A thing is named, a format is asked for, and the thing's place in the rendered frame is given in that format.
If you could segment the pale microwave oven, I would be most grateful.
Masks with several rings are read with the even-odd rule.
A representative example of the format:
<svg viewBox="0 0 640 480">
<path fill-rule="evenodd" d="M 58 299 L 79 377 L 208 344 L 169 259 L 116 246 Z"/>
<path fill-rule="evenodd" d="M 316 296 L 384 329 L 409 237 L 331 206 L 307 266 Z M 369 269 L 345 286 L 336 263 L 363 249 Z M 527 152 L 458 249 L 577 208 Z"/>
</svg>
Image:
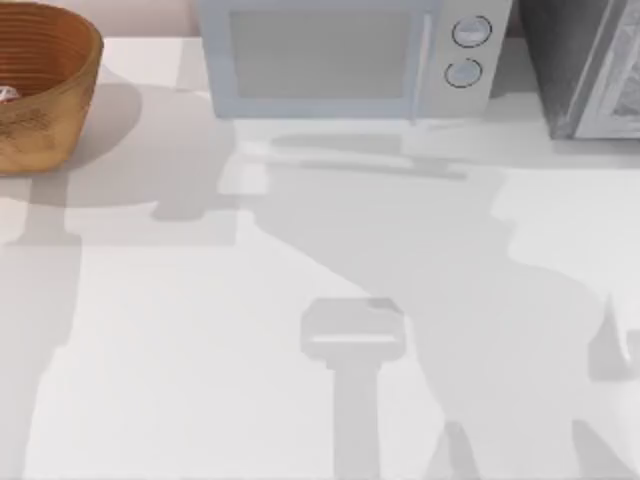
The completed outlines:
<svg viewBox="0 0 640 480">
<path fill-rule="evenodd" d="M 478 116 L 489 101 L 513 0 L 435 1 L 438 10 L 433 19 L 426 104 L 420 120 Z M 492 35 L 479 47 L 462 48 L 453 41 L 452 29 L 459 20 L 471 16 L 486 17 L 492 24 Z M 452 88 L 444 79 L 445 69 L 466 58 L 481 63 L 483 76 L 469 88 Z"/>
</svg>

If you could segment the microwave oven door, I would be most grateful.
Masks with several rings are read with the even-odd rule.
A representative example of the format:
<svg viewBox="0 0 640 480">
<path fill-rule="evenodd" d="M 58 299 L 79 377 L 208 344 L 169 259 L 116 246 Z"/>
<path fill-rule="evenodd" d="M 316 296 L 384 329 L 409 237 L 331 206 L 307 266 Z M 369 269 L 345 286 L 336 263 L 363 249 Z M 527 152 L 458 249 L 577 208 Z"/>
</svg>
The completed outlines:
<svg viewBox="0 0 640 480">
<path fill-rule="evenodd" d="M 435 0 L 196 0 L 220 118 L 410 119 Z"/>
</svg>

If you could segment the brown woven basket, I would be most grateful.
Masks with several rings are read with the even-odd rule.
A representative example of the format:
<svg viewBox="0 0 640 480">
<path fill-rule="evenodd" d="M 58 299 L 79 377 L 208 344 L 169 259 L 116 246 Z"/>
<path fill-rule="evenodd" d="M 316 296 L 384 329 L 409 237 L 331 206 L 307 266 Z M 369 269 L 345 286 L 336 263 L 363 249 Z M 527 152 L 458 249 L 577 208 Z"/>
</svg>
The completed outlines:
<svg viewBox="0 0 640 480">
<path fill-rule="evenodd" d="M 0 176 L 54 169 L 73 154 L 93 99 L 104 40 L 85 17 L 0 0 Z"/>
</svg>

